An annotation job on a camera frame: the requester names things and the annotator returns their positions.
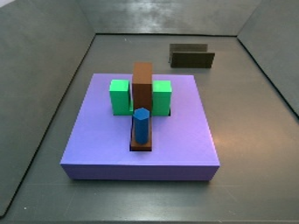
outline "green block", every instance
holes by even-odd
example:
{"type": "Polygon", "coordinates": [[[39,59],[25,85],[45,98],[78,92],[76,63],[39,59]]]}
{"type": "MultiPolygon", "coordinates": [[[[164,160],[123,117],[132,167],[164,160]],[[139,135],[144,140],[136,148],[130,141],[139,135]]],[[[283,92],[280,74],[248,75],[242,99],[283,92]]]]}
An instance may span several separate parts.
{"type": "Polygon", "coordinates": [[[115,116],[131,116],[134,114],[130,80],[112,80],[110,83],[110,100],[115,116]]]}
{"type": "Polygon", "coordinates": [[[172,83],[168,80],[155,80],[152,116],[170,115],[171,99],[172,99],[172,83]]]}

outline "purple box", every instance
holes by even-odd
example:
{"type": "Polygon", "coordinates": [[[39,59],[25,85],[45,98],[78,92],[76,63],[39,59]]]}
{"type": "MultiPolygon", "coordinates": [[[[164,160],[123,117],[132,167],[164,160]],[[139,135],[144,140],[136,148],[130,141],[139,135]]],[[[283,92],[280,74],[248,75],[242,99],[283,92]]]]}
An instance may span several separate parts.
{"type": "Polygon", "coordinates": [[[68,176],[211,180],[220,161],[192,75],[154,75],[172,82],[172,113],[152,118],[152,151],[130,151],[132,116],[112,115],[112,80],[132,80],[132,74],[94,74],[60,161],[68,176]]]}

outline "metal wall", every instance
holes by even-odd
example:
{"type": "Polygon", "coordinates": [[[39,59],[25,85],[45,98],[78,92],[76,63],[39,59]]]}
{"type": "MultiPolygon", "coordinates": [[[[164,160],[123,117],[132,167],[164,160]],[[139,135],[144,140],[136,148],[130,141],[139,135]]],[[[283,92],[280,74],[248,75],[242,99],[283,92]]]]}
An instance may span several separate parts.
{"type": "Polygon", "coordinates": [[[299,115],[299,1],[264,0],[238,38],[299,115]]]}
{"type": "Polygon", "coordinates": [[[94,36],[75,0],[0,8],[0,216],[94,36]]]}
{"type": "Polygon", "coordinates": [[[96,33],[238,36],[260,0],[78,0],[96,33]]]}

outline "blue cylinder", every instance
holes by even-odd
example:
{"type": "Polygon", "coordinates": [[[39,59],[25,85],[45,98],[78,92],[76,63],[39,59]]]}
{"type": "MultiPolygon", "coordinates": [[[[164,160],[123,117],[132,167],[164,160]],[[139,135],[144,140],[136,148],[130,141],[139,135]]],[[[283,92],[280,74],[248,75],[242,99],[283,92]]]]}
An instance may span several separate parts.
{"type": "Polygon", "coordinates": [[[139,108],[134,113],[135,122],[135,141],[139,144],[146,144],[148,141],[148,123],[150,111],[146,108],[139,108]]]}

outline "floor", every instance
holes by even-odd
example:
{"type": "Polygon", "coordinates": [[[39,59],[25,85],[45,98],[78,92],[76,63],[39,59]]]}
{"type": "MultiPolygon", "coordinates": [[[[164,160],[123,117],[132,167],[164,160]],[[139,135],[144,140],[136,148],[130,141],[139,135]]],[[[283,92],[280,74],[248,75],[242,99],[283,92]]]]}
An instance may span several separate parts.
{"type": "Polygon", "coordinates": [[[3,219],[299,221],[298,119],[236,38],[98,35],[3,219]],[[174,69],[171,43],[207,43],[212,69],[174,69]],[[73,181],[60,160],[94,73],[194,74],[222,167],[206,182],[73,181]]]}

